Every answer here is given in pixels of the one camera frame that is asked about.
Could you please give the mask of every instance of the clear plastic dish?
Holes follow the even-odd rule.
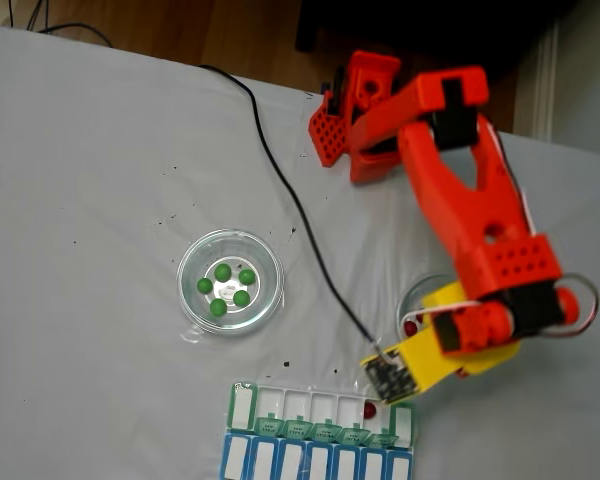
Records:
[[[220,282],[215,268],[226,263],[231,278]],[[245,286],[238,280],[242,269],[255,272],[255,282]],[[200,293],[197,282],[208,278],[213,290]],[[178,293],[182,309],[202,329],[225,335],[246,333],[265,323],[275,313],[282,298],[284,277],[282,263],[263,240],[240,230],[218,230],[198,239],[184,254],[178,267]],[[246,290],[251,302],[241,307],[233,302],[233,294]],[[211,314],[210,303],[216,298],[227,304],[221,317]]]
[[[396,309],[396,332],[400,340],[404,340],[407,336],[404,333],[404,316],[413,311],[422,308],[420,303],[422,297],[429,295],[438,288],[444,287],[456,280],[454,275],[448,273],[431,273],[417,279],[402,296],[402,300],[398,303]]]

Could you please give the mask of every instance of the red ball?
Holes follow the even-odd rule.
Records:
[[[371,402],[364,402],[364,419],[369,420],[376,416],[376,406]]]
[[[418,333],[418,325],[411,320],[407,320],[404,322],[404,333],[407,337],[413,337],[416,333]]]

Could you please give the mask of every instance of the white table surface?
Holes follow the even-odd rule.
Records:
[[[449,268],[407,178],[351,186],[347,159],[323,169],[307,134],[319,95],[249,85],[335,282],[394,342],[400,294]],[[565,270],[600,288],[600,156],[504,144]],[[178,304],[178,261],[218,228],[261,236],[284,265],[283,308],[246,338],[187,334]],[[0,28],[0,479],[215,479],[232,381],[361,393],[366,352],[242,92]],[[600,479],[600,315],[417,405],[417,480]]]

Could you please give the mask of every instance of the green bead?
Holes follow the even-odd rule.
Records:
[[[200,280],[198,280],[197,287],[200,293],[207,294],[211,290],[213,290],[213,283],[211,283],[211,280],[209,280],[208,278],[201,278]]]
[[[211,315],[214,317],[221,317],[225,313],[227,313],[227,304],[221,298],[216,298],[215,300],[211,300]]]
[[[256,272],[250,268],[245,268],[238,274],[238,280],[240,280],[240,283],[243,285],[251,285],[256,281]]]
[[[231,278],[231,267],[226,263],[221,263],[216,267],[213,275],[219,282],[227,282]]]
[[[245,290],[238,290],[233,294],[233,303],[238,305],[239,307],[246,307],[251,302],[251,297],[249,293]]]

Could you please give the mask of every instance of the pill organizer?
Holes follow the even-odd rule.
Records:
[[[408,403],[238,382],[220,479],[411,480],[414,441]]]

